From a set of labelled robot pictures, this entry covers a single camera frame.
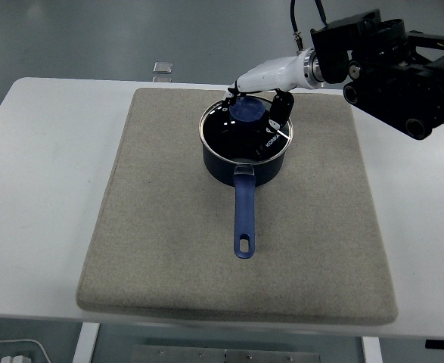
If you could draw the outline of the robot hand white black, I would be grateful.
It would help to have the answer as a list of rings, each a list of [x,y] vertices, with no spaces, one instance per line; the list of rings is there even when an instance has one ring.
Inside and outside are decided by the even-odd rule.
[[[239,76],[228,87],[222,104],[228,107],[242,94],[272,90],[289,92],[296,87],[315,89],[321,87],[322,82],[315,50],[307,48],[297,56],[268,60]]]

